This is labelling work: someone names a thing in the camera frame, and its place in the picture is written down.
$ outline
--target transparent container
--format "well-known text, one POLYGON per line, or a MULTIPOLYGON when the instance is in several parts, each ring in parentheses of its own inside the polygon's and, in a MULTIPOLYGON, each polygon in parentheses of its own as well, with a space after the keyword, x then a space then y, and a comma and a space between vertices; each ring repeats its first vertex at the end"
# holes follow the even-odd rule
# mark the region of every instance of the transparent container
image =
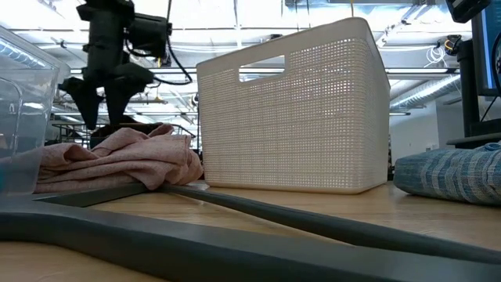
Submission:
POLYGON ((70 68, 0 27, 0 194, 33 193, 57 83, 70 68))

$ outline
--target wall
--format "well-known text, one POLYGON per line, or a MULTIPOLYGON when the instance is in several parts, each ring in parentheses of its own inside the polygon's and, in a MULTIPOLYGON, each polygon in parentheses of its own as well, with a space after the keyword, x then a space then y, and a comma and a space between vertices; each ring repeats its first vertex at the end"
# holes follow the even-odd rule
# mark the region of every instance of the wall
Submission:
MULTIPOLYGON (((400 157, 425 152, 427 148, 453 149, 447 145, 452 139, 464 137, 462 103, 443 105, 445 101, 460 96, 451 93, 430 102, 423 109, 409 110, 410 116, 390 117, 391 160, 393 165, 400 157)), ((490 100, 479 99, 480 115, 490 104, 490 100)), ((486 121, 501 118, 501 102, 495 102, 488 112, 486 121)))
POLYGON ((400 157, 437 149, 438 121, 435 101, 423 109, 409 110, 410 116, 390 117, 391 162, 400 157))

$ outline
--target white plastic basket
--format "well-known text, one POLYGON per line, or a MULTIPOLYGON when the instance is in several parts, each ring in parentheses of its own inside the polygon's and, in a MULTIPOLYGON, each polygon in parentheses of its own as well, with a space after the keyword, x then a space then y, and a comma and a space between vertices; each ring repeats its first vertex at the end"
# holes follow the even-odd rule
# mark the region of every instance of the white plastic basket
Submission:
POLYGON ((360 193, 387 181, 390 85, 368 23, 349 18, 196 66, 211 186, 360 193), (285 71, 241 82, 243 65, 285 71))

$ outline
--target folded blue cloth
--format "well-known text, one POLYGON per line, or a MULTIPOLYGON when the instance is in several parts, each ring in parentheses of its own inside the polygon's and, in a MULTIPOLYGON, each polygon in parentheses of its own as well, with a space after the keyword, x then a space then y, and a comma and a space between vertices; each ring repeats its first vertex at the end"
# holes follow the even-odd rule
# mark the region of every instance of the folded blue cloth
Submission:
POLYGON ((400 158, 395 163, 393 182, 415 195, 501 205, 501 145, 432 150, 400 158))

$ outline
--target monitor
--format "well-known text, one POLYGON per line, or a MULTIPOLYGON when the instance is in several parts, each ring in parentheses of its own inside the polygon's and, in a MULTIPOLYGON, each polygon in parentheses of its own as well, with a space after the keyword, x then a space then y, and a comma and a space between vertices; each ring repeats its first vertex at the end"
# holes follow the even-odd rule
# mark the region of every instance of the monitor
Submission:
POLYGON ((472 19, 471 24, 477 93, 480 96, 496 96, 498 92, 491 71, 491 51, 497 34, 501 32, 501 0, 492 0, 472 19))

